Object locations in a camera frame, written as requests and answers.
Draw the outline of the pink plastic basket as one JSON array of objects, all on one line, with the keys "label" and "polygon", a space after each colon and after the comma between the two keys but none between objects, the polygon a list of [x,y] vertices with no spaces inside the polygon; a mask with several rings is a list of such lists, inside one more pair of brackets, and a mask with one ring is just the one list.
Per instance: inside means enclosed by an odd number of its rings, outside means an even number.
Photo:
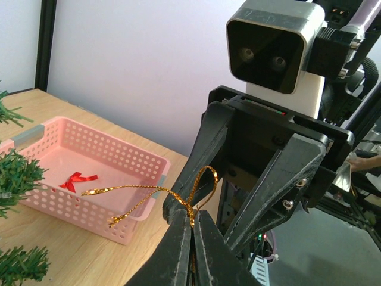
[{"label": "pink plastic basket", "polygon": [[[54,117],[4,141],[45,169],[40,187],[25,206],[126,245],[157,199],[170,162],[140,147],[66,117]],[[98,175],[75,183],[76,193],[60,188],[74,172]]]}]

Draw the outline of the clear string lights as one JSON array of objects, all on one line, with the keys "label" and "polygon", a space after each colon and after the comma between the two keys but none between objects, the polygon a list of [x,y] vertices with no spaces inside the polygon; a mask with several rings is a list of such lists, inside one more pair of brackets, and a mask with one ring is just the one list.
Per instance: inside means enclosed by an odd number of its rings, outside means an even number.
[{"label": "clear string lights", "polygon": [[13,195],[11,192],[1,192],[0,193],[0,199],[8,199],[11,198]]}]

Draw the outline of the small green christmas tree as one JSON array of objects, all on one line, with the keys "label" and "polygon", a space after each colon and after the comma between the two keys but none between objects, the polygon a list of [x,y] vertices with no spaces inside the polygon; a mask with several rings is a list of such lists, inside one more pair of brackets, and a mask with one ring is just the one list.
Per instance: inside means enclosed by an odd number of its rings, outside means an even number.
[{"label": "small green christmas tree", "polygon": [[[16,151],[16,147],[5,147],[1,151],[1,192],[11,192],[12,197],[1,199],[1,217],[6,219],[14,206],[27,198],[27,193],[40,187],[45,169],[39,160],[28,159]],[[49,268],[48,249],[14,246],[1,251],[1,285],[23,285],[27,280],[40,282]]]}]

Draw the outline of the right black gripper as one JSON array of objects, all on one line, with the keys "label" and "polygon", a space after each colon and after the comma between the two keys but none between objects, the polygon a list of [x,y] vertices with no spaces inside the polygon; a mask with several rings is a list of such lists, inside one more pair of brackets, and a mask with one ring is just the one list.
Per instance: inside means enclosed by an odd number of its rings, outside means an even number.
[{"label": "right black gripper", "polygon": [[351,151],[354,135],[226,86],[213,89],[208,102],[172,191],[194,206],[213,187],[213,176],[206,173],[191,194],[204,166],[220,177],[227,162],[255,176],[263,171],[224,235],[238,254],[255,236],[289,220],[304,193],[308,208],[318,205]]}]

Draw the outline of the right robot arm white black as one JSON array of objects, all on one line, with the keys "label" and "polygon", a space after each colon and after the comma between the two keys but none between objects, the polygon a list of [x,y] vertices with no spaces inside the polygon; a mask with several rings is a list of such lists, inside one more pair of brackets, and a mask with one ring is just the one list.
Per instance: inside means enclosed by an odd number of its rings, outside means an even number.
[{"label": "right robot arm white black", "polygon": [[226,26],[232,75],[246,91],[213,89],[173,191],[196,204],[225,183],[217,225],[239,253],[254,235],[315,207],[356,132],[349,119],[378,80],[368,52],[380,37],[379,1],[246,1]]}]

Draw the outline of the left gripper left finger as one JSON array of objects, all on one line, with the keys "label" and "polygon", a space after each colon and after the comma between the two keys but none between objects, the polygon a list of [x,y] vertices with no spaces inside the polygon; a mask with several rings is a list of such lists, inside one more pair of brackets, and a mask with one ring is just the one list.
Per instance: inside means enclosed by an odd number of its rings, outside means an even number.
[{"label": "left gripper left finger", "polygon": [[152,256],[126,285],[191,285],[191,239],[190,218],[186,210],[180,209]]}]

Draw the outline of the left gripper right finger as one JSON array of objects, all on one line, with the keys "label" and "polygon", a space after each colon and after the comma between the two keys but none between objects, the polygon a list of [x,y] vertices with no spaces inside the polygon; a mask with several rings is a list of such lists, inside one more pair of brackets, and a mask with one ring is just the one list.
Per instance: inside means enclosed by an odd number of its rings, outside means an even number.
[{"label": "left gripper right finger", "polygon": [[206,210],[196,215],[193,240],[195,285],[260,285],[230,251]]}]

